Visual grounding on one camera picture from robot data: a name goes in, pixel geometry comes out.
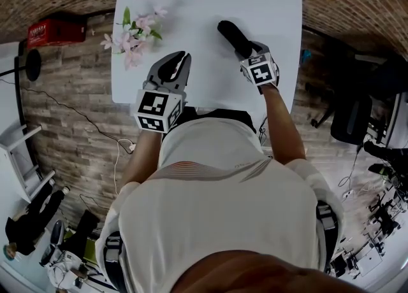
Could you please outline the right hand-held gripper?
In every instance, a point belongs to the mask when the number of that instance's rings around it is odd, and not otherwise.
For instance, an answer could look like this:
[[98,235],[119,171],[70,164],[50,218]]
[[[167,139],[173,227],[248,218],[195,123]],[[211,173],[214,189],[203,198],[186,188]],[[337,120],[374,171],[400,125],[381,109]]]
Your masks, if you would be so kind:
[[240,61],[241,70],[246,79],[253,85],[273,85],[277,87],[280,79],[280,71],[274,61],[270,49],[257,41],[250,41],[252,53]]

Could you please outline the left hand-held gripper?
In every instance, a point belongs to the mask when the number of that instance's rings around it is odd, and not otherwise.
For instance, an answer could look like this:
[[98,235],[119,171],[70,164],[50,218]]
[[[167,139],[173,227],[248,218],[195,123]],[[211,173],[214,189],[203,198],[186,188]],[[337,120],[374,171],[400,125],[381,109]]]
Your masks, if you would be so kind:
[[136,95],[134,117],[142,130],[167,133],[183,111],[191,54],[173,52],[152,65]]

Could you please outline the person's right forearm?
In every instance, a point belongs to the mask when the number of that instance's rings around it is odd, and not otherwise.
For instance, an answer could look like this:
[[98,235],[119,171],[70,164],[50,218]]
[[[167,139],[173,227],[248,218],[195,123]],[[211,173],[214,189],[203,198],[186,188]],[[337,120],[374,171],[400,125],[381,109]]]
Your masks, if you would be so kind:
[[262,85],[268,132],[274,159],[285,165],[297,159],[306,159],[303,141],[290,113],[273,85]]

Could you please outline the person's left forearm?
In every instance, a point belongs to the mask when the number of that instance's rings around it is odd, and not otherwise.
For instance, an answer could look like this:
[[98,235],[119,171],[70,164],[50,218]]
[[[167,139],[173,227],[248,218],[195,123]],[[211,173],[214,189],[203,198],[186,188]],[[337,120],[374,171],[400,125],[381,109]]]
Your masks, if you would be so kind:
[[130,182],[142,184],[156,172],[161,140],[162,134],[159,132],[142,131],[140,133],[131,158],[122,173],[121,186]]

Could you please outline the pink artificial flowers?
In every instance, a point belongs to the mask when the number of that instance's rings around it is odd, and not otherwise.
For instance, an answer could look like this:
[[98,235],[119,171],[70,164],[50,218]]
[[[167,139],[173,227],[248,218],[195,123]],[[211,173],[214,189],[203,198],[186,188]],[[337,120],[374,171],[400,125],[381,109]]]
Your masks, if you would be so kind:
[[162,21],[168,14],[166,8],[153,7],[152,13],[132,16],[129,7],[125,7],[120,32],[104,34],[100,45],[111,50],[112,55],[123,55],[125,70],[136,68],[142,61],[144,52],[155,40],[162,40]]

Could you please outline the person's black trousers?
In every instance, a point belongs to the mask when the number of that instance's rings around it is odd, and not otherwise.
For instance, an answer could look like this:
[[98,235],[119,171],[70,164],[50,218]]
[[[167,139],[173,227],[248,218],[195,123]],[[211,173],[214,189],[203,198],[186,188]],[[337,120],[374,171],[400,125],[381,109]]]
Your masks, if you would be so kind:
[[204,114],[199,115],[195,108],[187,106],[178,117],[176,125],[181,125],[186,122],[198,120],[201,118],[223,118],[236,120],[247,125],[254,133],[256,133],[251,116],[246,111],[239,110],[215,109],[213,111],[205,112]]

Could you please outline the red plastic crate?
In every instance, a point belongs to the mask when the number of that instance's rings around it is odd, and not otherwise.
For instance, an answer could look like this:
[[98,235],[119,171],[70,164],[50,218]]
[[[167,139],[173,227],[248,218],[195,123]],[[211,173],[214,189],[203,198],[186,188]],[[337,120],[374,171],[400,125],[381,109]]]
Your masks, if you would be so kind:
[[28,49],[38,46],[61,46],[85,40],[86,23],[46,19],[28,29]]

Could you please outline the black standing fan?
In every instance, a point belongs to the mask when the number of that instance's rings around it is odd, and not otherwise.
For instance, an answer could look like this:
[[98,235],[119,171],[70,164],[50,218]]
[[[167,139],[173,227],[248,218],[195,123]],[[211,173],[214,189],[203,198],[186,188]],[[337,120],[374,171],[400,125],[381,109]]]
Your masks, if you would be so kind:
[[37,49],[32,49],[28,52],[25,65],[20,65],[20,59],[18,57],[14,58],[14,68],[1,72],[0,78],[11,74],[11,73],[19,73],[20,71],[25,71],[26,77],[30,82],[35,82],[41,72],[41,55]]

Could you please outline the white desk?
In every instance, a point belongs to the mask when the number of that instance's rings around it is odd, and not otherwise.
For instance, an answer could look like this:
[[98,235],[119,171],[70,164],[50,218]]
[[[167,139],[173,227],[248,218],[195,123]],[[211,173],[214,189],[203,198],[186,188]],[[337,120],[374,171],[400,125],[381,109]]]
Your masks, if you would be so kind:
[[408,92],[395,97],[385,140],[386,148],[408,148]]

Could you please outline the small white side table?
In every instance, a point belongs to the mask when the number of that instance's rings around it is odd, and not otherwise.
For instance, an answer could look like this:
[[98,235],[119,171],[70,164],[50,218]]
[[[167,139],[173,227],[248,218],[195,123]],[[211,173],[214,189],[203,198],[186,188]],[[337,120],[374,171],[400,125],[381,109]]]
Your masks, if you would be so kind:
[[30,181],[31,177],[39,170],[37,164],[33,164],[26,172],[18,166],[14,153],[19,147],[27,147],[27,140],[42,130],[38,126],[24,134],[27,125],[24,124],[6,135],[5,143],[0,141],[0,184],[5,184],[7,189],[11,189],[22,199],[30,203],[39,193],[42,187],[49,183],[55,176],[55,171],[51,170],[42,180],[37,183]]

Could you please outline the black bag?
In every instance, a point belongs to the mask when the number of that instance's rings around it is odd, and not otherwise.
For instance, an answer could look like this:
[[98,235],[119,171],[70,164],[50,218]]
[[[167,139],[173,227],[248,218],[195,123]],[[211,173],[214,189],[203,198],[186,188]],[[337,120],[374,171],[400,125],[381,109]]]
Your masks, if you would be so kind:
[[71,252],[77,257],[82,258],[85,253],[87,238],[97,228],[98,223],[99,218],[89,210],[85,210],[76,228],[76,232],[60,246],[60,250]]

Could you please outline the black tripod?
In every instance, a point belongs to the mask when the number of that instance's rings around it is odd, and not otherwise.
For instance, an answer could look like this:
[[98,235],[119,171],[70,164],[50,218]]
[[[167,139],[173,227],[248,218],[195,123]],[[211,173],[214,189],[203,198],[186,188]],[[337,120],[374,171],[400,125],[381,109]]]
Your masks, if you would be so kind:
[[373,235],[381,238],[391,236],[394,231],[398,231],[402,227],[390,212],[396,205],[392,199],[384,202],[385,197],[385,191],[382,194],[377,194],[377,200],[368,206],[370,212],[368,224],[374,226]]

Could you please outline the lime green mat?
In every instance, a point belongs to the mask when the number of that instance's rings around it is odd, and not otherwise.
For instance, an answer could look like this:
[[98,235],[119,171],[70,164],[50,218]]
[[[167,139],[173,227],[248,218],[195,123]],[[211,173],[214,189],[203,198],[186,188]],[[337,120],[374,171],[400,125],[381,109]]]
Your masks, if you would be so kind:
[[[72,235],[76,233],[75,230],[71,229],[70,227],[66,229],[66,232],[64,234],[63,242],[68,240]],[[84,257],[83,260],[87,263],[91,264],[97,264],[96,260],[96,249],[95,249],[95,240],[92,238],[87,238],[86,246],[85,246],[85,252],[84,252]]]

